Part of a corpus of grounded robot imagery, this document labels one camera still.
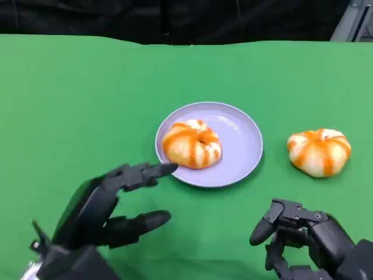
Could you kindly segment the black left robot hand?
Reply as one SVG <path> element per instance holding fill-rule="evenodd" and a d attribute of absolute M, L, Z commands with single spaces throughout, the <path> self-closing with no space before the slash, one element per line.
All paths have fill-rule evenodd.
<path fill-rule="evenodd" d="M 118 193 L 156 186 L 160 177 L 171 175 L 177 169 L 176 163 L 123 164 L 87 180 L 66 206 L 52 242 L 69 250 L 88 244 L 114 249 L 137 243 L 142 235 L 166 224 L 171 214 L 158 210 L 134 218 L 112 217 L 119 201 Z"/>

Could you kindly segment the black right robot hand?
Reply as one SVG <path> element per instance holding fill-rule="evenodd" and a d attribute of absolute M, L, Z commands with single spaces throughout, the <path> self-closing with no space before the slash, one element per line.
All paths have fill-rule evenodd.
<path fill-rule="evenodd" d="M 330 214 L 310 211 L 300 202 L 274 198 L 268 211 L 255 226 L 249 243 L 265 246 L 265 268 L 279 279 L 333 279 L 337 270 L 353 251 L 355 244 Z M 308 265 L 289 266 L 284 249 L 307 247 L 318 270 Z"/>

